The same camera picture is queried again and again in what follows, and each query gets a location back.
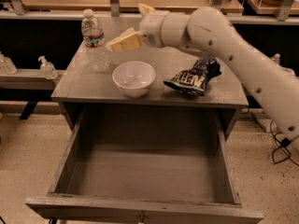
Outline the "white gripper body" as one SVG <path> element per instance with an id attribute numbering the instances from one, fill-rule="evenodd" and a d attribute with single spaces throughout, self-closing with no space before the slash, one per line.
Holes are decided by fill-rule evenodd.
<path id="1" fill-rule="evenodd" d="M 161 30 L 164 19 L 169 11 L 154 10 L 147 14 L 139 24 L 140 33 L 143 41 L 150 47 L 162 48 Z"/>

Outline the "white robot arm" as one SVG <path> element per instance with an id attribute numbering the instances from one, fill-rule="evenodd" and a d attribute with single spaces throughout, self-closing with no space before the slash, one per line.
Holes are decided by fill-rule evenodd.
<path id="1" fill-rule="evenodd" d="M 139 30 L 129 29 L 112 39 L 108 50 L 125 51 L 147 44 L 215 56 L 230 67 L 288 140 L 298 142 L 299 78 L 245 41 L 219 10 L 200 7 L 184 15 L 143 5 L 140 9 Z"/>

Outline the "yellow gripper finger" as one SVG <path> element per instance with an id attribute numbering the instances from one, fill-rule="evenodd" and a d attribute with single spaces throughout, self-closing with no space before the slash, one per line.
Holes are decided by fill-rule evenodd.
<path id="1" fill-rule="evenodd" d="M 139 12 L 142 16 L 146 16 L 148 14 L 150 14 L 152 11 L 155 10 L 154 7 L 151 7 L 151 6 L 148 6 L 148 5 L 145 5 L 143 3 L 139 3 L 138 4 L 138 9 L 139 9 Z"/>
<path id="2" fill-rule="evenodd" d="M 140 32 L 136 31 L 134 28 L 129 28 L 119 36 L 107 42 L 106 48 L 111 52 L 121 52 L 139 49 L 142 44 L 143 41 Z"/>

